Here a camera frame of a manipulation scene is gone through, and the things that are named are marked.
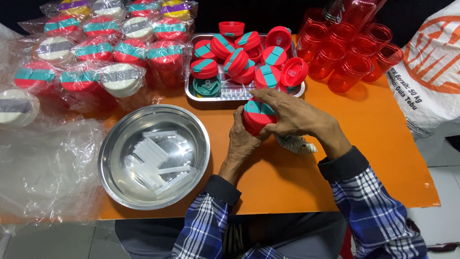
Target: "stainless steel bowl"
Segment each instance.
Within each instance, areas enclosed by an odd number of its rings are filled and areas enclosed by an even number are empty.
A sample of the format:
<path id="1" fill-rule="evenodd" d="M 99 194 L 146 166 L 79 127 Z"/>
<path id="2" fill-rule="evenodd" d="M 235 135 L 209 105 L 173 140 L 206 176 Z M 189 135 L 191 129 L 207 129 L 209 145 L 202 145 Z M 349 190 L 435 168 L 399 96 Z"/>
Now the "stainless steel bowl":
<path id="1" fill-rule="evenodd" d="M 170 130 L 177 131 L 176 138 L 157 143 L 170 157 L 160 168 L 190 165 L 197 172 L 191 172 L 180 189 L 157 196 L 129 170 L 125 157 L 144 139 L 143 132 Z M 137 210 L 156 210 L 177 202 L 198 184 L 209 155 L 209 136 L 195 115 L 174 105 L 151 105 L 126 115 L 107 134 L 99 151 L 99 178 L 105 191 L 118 203 Z"/>

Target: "hand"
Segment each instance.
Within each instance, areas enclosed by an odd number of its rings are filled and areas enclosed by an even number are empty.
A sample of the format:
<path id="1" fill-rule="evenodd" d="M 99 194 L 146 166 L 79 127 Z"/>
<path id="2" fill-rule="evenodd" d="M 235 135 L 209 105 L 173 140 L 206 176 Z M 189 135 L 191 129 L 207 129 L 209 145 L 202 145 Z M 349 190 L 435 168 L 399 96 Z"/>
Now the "hand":
<path id="1" fill-rule="evenodd" d="M 280 136 L 311 135 L 321 143 L 330 160 L 351 149 L 339 122 L 306 101 L 275 89 L 252 90 L 260 101 L 268 104 L 276 113 L 278 124 L 268 124 L 260 133 L 269 132 Z"/>
<path id="2" fill-rule="evenodd" d="M 238 169 L 244 160 L 246 160 L 254 149 L 260 146 L 260 144 L 267 140 L 270 136 L 270 133 L 268 132 L 263 132 L 259 136 L 249 134 L 243 126 L 243 111 L 244 106 L 240 106 L 233 112 L 235 122 L 233 123 L 229 133 L 229 149 L 227 157 L 225 158 L 218 174 L 232 184 L 235 182 Z"/>

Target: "black cuff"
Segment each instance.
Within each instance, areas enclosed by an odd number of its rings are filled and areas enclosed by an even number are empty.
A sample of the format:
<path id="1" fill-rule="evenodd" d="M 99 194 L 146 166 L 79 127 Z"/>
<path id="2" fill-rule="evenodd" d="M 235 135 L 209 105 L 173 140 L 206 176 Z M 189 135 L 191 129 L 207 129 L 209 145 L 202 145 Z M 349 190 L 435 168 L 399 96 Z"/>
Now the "black cuff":
<path id="1" fill-rule="evenodd" d="M 218 175 L 211 175 L 204 191 L 230 206 L 234 206 L 241 196 L 241 192 L 233 184 Z"/>
<path id="2" fill-rule="evenodd" d="M 329 161 L 325 158 L 318 163 L 319 171 L 329 182 L 344 181 L 360 175 L 369 167 L 368 160 L 353 146 L 341 157 Z"/>

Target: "grey pants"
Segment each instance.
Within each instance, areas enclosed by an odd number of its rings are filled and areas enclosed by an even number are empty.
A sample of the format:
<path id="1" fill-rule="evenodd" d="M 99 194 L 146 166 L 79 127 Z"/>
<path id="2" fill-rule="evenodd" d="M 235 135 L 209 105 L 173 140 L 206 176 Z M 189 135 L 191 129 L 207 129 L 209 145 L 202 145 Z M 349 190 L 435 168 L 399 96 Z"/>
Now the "grey pants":
<path id="1" fill-rule="evenodd" d="M 263 222 L 266 244 L 290 259 L 337 259 L 346 222 L 340 212 L 230 216 L 232 222 Z M 184 218 L 121 219 L 115 231 L 132 259 L 171 258 Z"/>

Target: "blue plaid sleeve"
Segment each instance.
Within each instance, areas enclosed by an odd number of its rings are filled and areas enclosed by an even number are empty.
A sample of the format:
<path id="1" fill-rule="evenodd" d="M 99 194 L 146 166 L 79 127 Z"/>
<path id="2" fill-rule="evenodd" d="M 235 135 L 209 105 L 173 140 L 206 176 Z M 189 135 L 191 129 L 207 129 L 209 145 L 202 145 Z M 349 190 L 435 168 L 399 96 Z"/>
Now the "blue plaid sleeve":
<path id="1" fill-rule="evenodd" d="M 388 195 L 372 167 L 331 187 L 353 233 L 355 258 L 428 258 L 423 238 L 406 225 L 406 208 Z"/>
<path id="2" fill-rule="evenodd" d="M 227 228 L 229 205 L 208 193 L 200 194 L 185 214 L 184 228 L 172 256 L 181 259 L 222 258 L 222 239 Z"/>

